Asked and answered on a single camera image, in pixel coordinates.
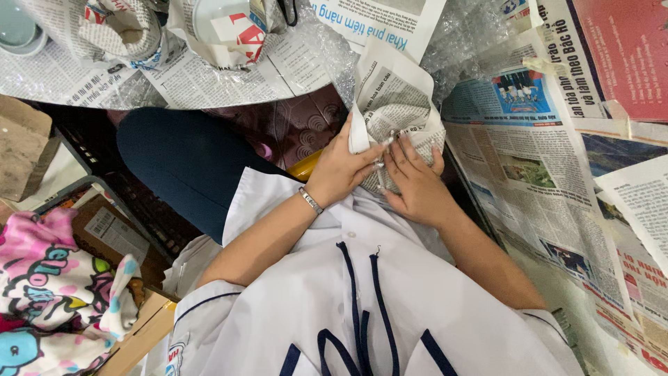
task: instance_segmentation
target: forearm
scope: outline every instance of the forearm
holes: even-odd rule
[[[457,268],[500,302],[515,309],[546,308],[529,278],[456,203],[438,231]]]
[[[197,286],[214,280],[248,286],[297,243],[317,214],[298,193],[232,240],[204,271]]]

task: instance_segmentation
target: pink cartoon fabric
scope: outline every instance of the pink cartoon fabric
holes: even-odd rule
[[[0,236],[0,376],[80,375],[99,367],[131,329],[137,308],[126,288],[137,268],[113,270],[79,250],[74,209],[44,220],[14,213]]]

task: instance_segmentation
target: yellow object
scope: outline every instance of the yellow object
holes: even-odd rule
[[[309,177],[311,177],[313,168],[315,167],[315,164],[318,163],[318,158],[320,158],[320,154],[322,153],[323,149],[320,149],[317,152],[302,159],[301,161],[295,163],[292,165],[292,167],[285,171],[301,181],[307,181],[309,180]]]

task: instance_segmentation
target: silver bracelet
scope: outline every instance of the silver bracelet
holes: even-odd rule
[[[315,210],[316,213],[320,214],[323,212],[323,208],[318,205],[317,202],[306,192],[304,187],[299,187],[299,193],[301,193],[301,197],[304,197],[304,200],[306,200],[307,203]]]

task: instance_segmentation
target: person's right hand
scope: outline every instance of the person's right hand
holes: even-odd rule
[[[383,189],[385,198],[406,218],[441,228],[450,212],[461,210],[441,181],[445,166],[441,152],[436,146],[432,147],[434,165],[427,166],[406,134],[391,144],[390,151],[391,154],[384,156],[385,167],[401,196]]]

